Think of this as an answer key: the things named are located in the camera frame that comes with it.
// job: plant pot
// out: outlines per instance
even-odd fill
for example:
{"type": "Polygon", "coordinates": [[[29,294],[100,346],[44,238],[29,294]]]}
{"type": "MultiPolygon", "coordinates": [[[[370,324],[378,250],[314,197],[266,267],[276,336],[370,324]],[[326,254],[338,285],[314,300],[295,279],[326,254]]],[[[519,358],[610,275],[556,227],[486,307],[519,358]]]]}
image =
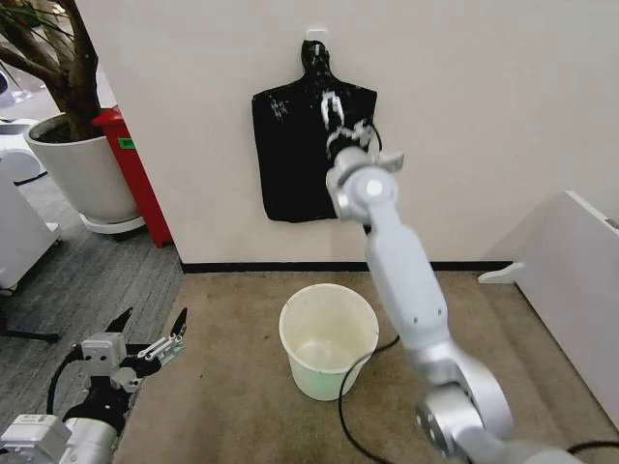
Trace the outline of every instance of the plant pot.
{"type": "Polygon", "coordinates": [[[69,202],[87,219],[98,223],[115,224],[139,217],[104,136],[69,143],[37,140],[64,121],[64,114],[41,121],[25,133],[25,139],[69,202]]]}

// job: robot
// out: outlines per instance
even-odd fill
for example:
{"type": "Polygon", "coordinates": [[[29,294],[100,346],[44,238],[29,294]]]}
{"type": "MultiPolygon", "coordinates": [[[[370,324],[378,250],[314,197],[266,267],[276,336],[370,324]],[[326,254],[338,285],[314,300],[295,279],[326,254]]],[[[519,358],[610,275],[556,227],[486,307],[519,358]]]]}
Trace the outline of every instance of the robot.
{"type": "Polygon", "coordinates": [[[364,226],[372,280],[413,368],[431,388],[416,407],[416,422],[445,458],[473,464],[575,464],[560,450],[504,442],[513,425],[507,399],[492,373],[462,352],[447,325],[447,305],[417,234],[402,225],[393,173],[403,153],[385,153],[373,124],[344,126],[341,101],[325,93],[327,141],[335,157],[327,190],[338,217],[364,226]],[[370,144],[378,138],[379,148],[370,144]]]}
{"type": "Polygon", "coordinates": [[[0,448],[21,454],[35,464],[108,464],[113,444],[125,428],[133,393],[185,348],[187,309],[179,314],[169,336],[151,345],[126,344],[122,331],[132,310],[114,319],[73,350],[56,370],[47,396],[46,415],[20,415],[0,437],[0,448]],[[63,420],[53,415],[56,383],[64,367],[82,361],[90,377],[86,399],[63,420]]]}

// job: potted plant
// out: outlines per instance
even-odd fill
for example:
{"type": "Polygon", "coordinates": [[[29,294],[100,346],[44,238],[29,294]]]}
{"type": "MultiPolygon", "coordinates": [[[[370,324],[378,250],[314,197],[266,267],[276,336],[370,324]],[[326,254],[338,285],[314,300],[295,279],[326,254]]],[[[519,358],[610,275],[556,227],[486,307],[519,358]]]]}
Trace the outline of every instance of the potted plant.
{"type": "Polygon", "coordinates": [[[61,112],[25,138],[84,224],[103,233],[140,225],[118,163],[92,124],[101,112],[99,59],[75,1],[3,0],[0,34],[0,60],[42,80],[61,112]]]}

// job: black cable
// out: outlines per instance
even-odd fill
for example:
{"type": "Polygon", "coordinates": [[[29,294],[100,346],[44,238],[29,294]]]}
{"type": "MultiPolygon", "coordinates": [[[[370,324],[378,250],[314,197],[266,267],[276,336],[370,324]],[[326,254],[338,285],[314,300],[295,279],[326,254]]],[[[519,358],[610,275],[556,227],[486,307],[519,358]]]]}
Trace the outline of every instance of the black cable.
{"type": "Polygon", "coordinates": [[[81,348],[75,345],[71,353],[69,353],[56,368],[56,371],[51,378],[51,382],[49,383],[49,389],[47,389],[47,407],[45,408],[46,414],[54,414],[54,396],[56,395],[56,386],[58,385],[60,374],[62,374],[62,371],[65,370],[65,367],[67,367],[70,363],[81,359],[81,348]]]}
{"type": "Polygon", "coordinates": [[[343,393],[344,393],[344,385],[346,385],[346,380],[348,380],[348,376],[353,371],[353,369],[359,363],[362,363],[364,360],[366,360],[368,357],[370,357],[372,355],[377,355],[379,353],[382,353],[383,351],[387,351],[388,349],[390,349],[391,347],[396,345],[396,343],[398,343],[398,342],[399,342],[399,335],[393,341],[390,341],[386,345],[380,346],[380,347],[376,348],[374,351],[372,351],[371,353],[367,353],[367,354],[363,355],[361,358],[359,358],[357,361],[355,361],[352,364],[352,366],[348,369],[348,372],[346,372],[346,375],[344,375],[344,379],[341,381],[341,385],[339,386],[338,413],[339,413],[339,423],[341,424],[341,429],[344,431],[344,434],[346,435],[346,438],[353,445],[353,447],[355,447],[365,457],[368,457],[369,459],[373,460],[374,462],[379,462],[380,464],[392,464],[392,462],[390,460],[388,460],[388,459],[385,459],[384,457],[381,457],[381,456],[379,456],[377,454],[374,454],[373,452],[369,451],[367,448],[363,447],[350,434],[350,430],[348,430],[348,427],[346,426],[346,420],[344,419],[344,412],[343,412],[343,409],[342,409],[342,401],[341,401],[341,399],[342,399],[343,393]]]}
{"type": "Polygon", "coordinates": [[[376,134],[376,138],[378,139],[378,151],[381,151],[383,149],[383,139],[380,138],[380,133],[378,132],[378,129],[374,125],[373,121],[369,121],[369,126],[374,129],[374,133],[376,134]]]}
{"type": "Polygon", "coordinates": [[[577,455],[581,451],[594,450],[598,448],[619,448],[619,442],[611,440],[591,440],[589,442],[577,443],[566,449],[569,454],[577,455]]]}

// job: white bucket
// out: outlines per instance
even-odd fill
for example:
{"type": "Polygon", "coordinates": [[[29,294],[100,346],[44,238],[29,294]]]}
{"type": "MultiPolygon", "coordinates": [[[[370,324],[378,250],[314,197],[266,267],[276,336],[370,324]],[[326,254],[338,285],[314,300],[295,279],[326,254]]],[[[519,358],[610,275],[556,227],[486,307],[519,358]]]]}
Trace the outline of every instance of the white bucket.
{"type": "MultiPolygon", "coordinates": [[[[338,399],[350,366],[376,348],[376,314],[358,293],[332,283],[299,290],[280,315],[280,338],[297,387],[320,401],[338,399]]],[[[343,393],[355,383],[367,360],[346,379],[343,393]]]]}

